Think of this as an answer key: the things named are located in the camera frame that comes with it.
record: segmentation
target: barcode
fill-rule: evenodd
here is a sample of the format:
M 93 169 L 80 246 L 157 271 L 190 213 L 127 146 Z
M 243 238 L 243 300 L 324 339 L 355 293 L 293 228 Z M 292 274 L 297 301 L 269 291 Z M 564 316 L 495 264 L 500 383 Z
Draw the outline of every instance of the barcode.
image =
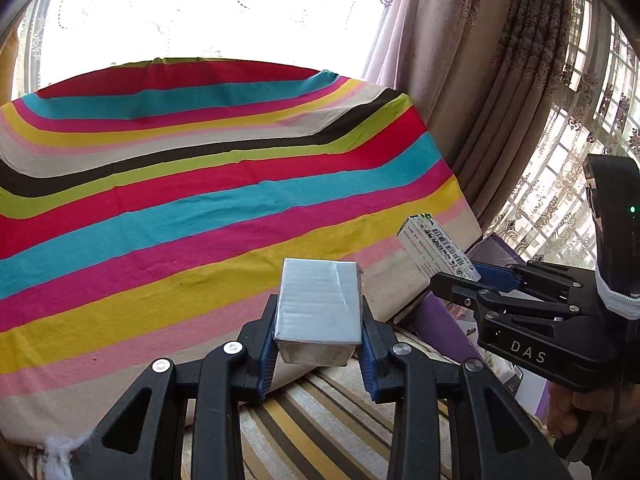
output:
M 451 245 L 451 243 L 449 242 L 449 238 L 446 237 L 442 233 L 442 231 L 440 231 L 437 228 L 432 228 L 432 231 L 436 235 L 436 238 L 438 239 L 438 241 L 442 244 L 442 247 L 444 248 L 444 250 L 446 250 L 449 256 L 453 258 L 453 261 L 456 263 L 456 265 L 464 266 L 465 261 L 462 259 L 462 256 L 460 256 L 458 251 Z

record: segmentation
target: white fluffy material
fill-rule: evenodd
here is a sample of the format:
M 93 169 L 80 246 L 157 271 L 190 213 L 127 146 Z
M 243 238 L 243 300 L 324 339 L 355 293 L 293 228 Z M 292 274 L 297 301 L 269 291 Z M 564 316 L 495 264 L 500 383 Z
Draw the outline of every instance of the white fluffy material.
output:
M 69 459 L 71 453 L 84 444 L 93 431 L 77 438 L 49 435 L 45 438 L 45 453 L 42 457 L 42 471 L 47 480 L 73 480 Z

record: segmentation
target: red stripe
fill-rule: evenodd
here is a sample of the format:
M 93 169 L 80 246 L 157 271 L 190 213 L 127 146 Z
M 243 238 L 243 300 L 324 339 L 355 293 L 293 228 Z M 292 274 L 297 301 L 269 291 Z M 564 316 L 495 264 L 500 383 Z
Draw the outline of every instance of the red stripe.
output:
M 143 90 L 169 90 L 217 83 L 255 83 L 308 79 L 318 70 L 260 61 L 188 61 L 176 64 L 151 62 L 149 66 L 113 66 L 78 75 L 38 90 L 42 99 L 130 95 Z
M 243 160 L 115 187 L 32 218 L 0 217 L 0 258 L 126 212 L 188 196 L 250 186 L 263 180 L 377 168 L 407 149 L 423 131 L 420 115 L 412 107 L 372 139 L 346 153 Z
M 112 258 L 0 301 L 0 332 L 157 282 L 177 272 L 222 262 L 314 229 L 419 200 L 437 191 L 451 177 L 451 170 L 440 159 L 423 176 L 405 186 L 295 207 Z
M 175 126 L 176 124 L 188 125 L 204 121 L 244 117 L 283 110 L 285 108 L 305 104 L 324 97 L 325 95 L 329 95 L 332 92 L 335 92 L 348 80 L 349 79 L 347 77 L 339 77 L 334 83 L 326 88 L 321 88 L 301 96 L 280 99 L 277 101 L 266 101 L 238 106 L 198 108 L 197 110 L 186 110 L 184 112 L 176 112 L 160 116 L 140 117 L 137 119 L 47 119 L 46 117 L 41 117 L 31 111 L 22 99 L 16 99 L 14 101 L 14 107 L 25 122 L 35 128 L 48 132 L 81 134 L 127 132 L 133 130 L 151 130 L 153 128 L 161 128 L 164 126 Z

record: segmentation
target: striped fabric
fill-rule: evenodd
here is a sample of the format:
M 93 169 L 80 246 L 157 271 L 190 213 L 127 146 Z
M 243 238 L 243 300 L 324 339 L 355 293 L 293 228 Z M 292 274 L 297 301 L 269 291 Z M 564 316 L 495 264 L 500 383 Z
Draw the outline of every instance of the striped fabric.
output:
M 444 359 L 408 333 L 396 333 L 432 359 Z M 440 470 L 450 479 L 448 411 L 438 403 Z M 317 368 L 268 396 L 259 406 L 240 409 L 242 456 L 247 480 L 385 479 L 391 449 L 394 405 L 376 405 L 364 390 L 357 361 L 345 368 Z M 190 480 L 193 433 L 185 435 L 182 480 Z M 18 457 L 36 480 L 43 478 L 42 452 L 18 448 Z
M 409 98 L 326 71 L 173 59 L 77 76 L 0 108 L 0 159 L 14 442 L 83 433 L 154 358 L 235 337 L 286 256 L 386 276 L 408 215 L 463 247 L 479 234 Z M 420 280 L 377 281 L 404 298 Z M 383 316 L 364 292 L 379 318 L 402 307 Z

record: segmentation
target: black cable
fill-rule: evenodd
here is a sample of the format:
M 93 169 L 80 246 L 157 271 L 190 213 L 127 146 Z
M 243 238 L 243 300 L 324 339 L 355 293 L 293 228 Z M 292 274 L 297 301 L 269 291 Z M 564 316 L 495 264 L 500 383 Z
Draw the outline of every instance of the black cable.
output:
M 607 463 L 607 458 L 609 457 L 609 451 L 611 449 L 611 443 L 613 441 L 613 437 L 616 434 L 616 427 L 618 425 L 618 416 L 620 415 L 620 396 L 622 393 L 622 384 L 623 384 L 624 373 L 620 374 L 620 380 L 616 385 L 616 389 L 614 391 L 613 397 L 613 410 L 611 412 L 611 419 L 609 421 L 609 436 L 607 437 L 607 443 L 604 448 L 604 452 L 602 453 L 602 460 L 600 461 L 600 466 L 598 466 L 598 472 L 594 476 L 595 480 L 602 480 L 601 475 Z

